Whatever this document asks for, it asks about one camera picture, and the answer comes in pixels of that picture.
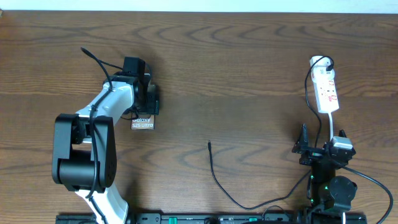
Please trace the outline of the Galaxy S25 Ultra smartphone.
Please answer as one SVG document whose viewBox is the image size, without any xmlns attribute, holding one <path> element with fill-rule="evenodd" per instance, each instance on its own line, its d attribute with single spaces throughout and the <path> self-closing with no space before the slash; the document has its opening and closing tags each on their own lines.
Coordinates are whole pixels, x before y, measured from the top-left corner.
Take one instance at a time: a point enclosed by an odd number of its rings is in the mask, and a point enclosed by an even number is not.
<svg viewBox="0 0 398 224">
<path fill-rule="evenodd" d="M 153 130 L 155 129 L 155 115 L 145 115 L 131 121 L 132 130 Z"/>
</svg>

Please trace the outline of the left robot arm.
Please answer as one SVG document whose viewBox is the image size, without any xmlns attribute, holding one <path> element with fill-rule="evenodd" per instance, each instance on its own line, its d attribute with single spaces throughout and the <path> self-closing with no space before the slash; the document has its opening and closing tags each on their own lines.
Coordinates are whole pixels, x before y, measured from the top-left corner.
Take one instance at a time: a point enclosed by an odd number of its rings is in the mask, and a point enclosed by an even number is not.
<svg viewBox="0 0 398 224">
<path fill-rule="evenodd" d="M 114 126 L 127 113 L 159 113 L 152 75 L 113 75 L 93 101 L 74 114 L 57 116 L 52 178 L 80 196 L 88 215 L 57 215 L 56 223 L 135 223 L 136 214 L 114 182 L 117 169 Z"/>
</svg>

